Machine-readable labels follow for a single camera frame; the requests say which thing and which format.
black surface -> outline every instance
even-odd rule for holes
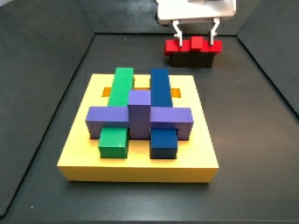
[[[0,8],[0,216],[92,36],[71,0],[15,0]]]
[[[220,167],[210,185],[83,183],[62,176],[56,163],[91,74],[167,67],[168,38],[94,38],[4,221],[299,221],[298,120],[236,38],[220,38],[212,68],[170,68],[194,74],[199,88]]]
[[[266,0],[238,37],[299,115],[299,1]]]
[[[238,13],[230,21],[220,21],[218,34],[238,35],[239,29],[262,0],[238,0]],[[98,33],[174,33],[171,26],[155,21],[155,0],[76,0],[87,20]],[[183,34],[208,34],[211,23],[180,24]]]
[[[170,56],[171,67],[211,67],[215,53],[174,52]]]

purple bar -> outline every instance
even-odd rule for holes
[[[192,124],[192,110],[190,108],[152,107],[151,128],[178,129],[179,140],[190,140]]]
[[[130,136],[134,140],[150,139],[151,91],[131,90],[128,95]]]
[[[90,107],[87,125],[91,139],[99,138],[102,128],[128,128],[127,107]]]

green bar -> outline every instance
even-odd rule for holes
[[[102,158],[127,158],[127,128],[104,128],[100,131],[98,147]]]
[[[134,88],[134,68],[119,67],[110,92],[108,106],[126,107]],[[128,128],[103,128],[98,148],[102,158],[127,158]]]
[[[119,67],[116,69],[114,84],[110,92],[108,106],[126,107],[128,103],[128,93],[134,88],[134,68]]]

yellow base plate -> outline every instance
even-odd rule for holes
[[[191,108],[191,140],[179,141],[176,159],[150,159],[150,141],[130,140],[127,159],[100,158],[99,140],[90,139],[86,117],[90,106],[107,106],[104,89],[112,86],[114,74],[94,74],[60,154],[59,169],[67,180],[115,182],[211,182],[219,163],[202,111],[202,102],[191,75],[170,75],[171,87],[182,98],[175,107]],[[135,75],[135,88],[150,88],[150,75]]]

